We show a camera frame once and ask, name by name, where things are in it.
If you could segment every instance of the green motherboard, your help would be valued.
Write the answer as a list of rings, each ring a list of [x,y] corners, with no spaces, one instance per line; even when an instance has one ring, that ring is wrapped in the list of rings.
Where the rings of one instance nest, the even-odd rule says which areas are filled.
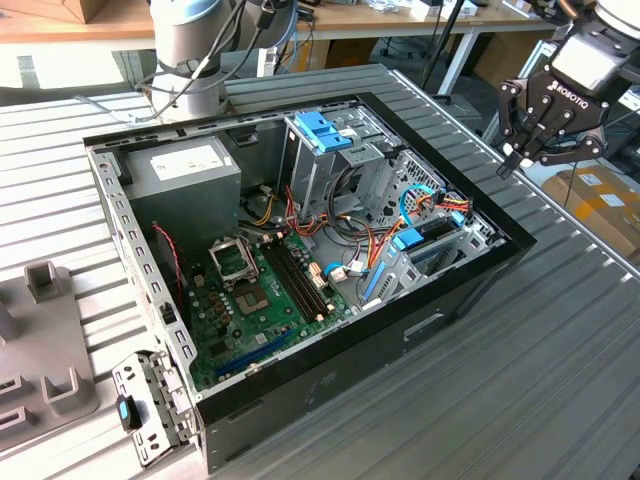
[[[311,280],[308,266],[314,260],[300,238],[290,234],[280,246],[286,248],[288,259],[295,261],[298,271],[293,273],[302,273]],[[278,276],[276,271],[282,271],[282,265],[273,259],[270,251],[265,251],[264,245],[247,242],[247,250],[255,261],[258,276],[251,282],[237,283],[231,291],[223,287],[219,270],[210,256],[191,264],[191,270],[187,270],[199,274],[197,281],[193,281],[193,276],[189,279],[188,291],[189,332],[198,350],[190,370],[199,391],[353,314],[331,286],[318,289],[309,282],[328,307],[325,310],[328,313],[318,317],[319,320],[310,317],[303,310],[307,307],[296,297],[298,294],[292,292],[301,282],[292,283],[290,275]],[[217,258],[225,275],[245,266],[237,250],[224,252]]]

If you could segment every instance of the robotiq logo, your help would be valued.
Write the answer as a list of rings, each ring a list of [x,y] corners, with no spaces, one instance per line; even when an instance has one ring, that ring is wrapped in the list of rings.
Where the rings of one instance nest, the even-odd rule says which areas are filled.
[[[560,95],[567,97],[569,100],[571,100],[573,103],[578,105],[583,110],[586,110],[587,108],[589,108],[589,102],[587,102],[586,100],[583,100],[568,88],[565,88],[562,85],[560,85],[557,80],[554,80],[553,82],[551,82],[551,85],[547,87],[547,90],[551,90],[551,91],[555,90]]]

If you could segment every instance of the wooden desk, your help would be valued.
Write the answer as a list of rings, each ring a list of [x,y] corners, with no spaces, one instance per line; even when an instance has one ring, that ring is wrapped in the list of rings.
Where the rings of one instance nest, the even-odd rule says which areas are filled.
[[[364,4],[324,4],[315,9],[315,14],[315,41],[431,35],[435,27],[435,18],[422,22],[411,18],[407,9],[398,13],[379,13]],[[43,48],[60,47],[61,43],[70,48],[67,42],[111,50],[154,47],[153,23],[144,0],[112,0],[89,25],[14,12],[5,12],[5,15],[6,18],[0,18],[0,52],[8,50],[14,55],[25,55],[36,48],[41,51]],[[438,32],[444,23],[446,20],[443,19]],[[439,93],[450,93],[480,33],[552,29],[543,21],[529,20],[503,7],[500,0],[492,0],[492,5],[479,9],[475,17],[458,19],[452,33],[464,36]],[[307,25],[300,23],[298,31],[299,37],[306,38]]]

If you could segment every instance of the yellow cable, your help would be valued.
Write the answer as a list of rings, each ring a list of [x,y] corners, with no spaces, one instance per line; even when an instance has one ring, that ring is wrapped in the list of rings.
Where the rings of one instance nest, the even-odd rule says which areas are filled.
[[[254,222],[253,224],[256,226],[262,226],[265,223],[267,223],[269,221],[269,219],[271,218],[271,208],[273,207],[273,199],[275,198],[275,195],[270,195],[269,196],[269,203],[267,204],[267,211],[264,213],[264,215],[262,216],[262,218],[256,222]]]

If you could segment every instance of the chip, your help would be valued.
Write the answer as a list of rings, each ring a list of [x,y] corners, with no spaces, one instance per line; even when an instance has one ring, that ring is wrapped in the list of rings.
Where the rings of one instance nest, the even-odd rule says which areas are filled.
[[[209,349],[209,353],[211,353],[211,355],[214,357],[229,350],[227,348],[227,344],[224,343],[224,340],[220,340],[219,342],[212,343],[207,348]]]
[[[264,289],[258,283],[236,288],[232,295],[243,315],[250,315],[270,305]]]

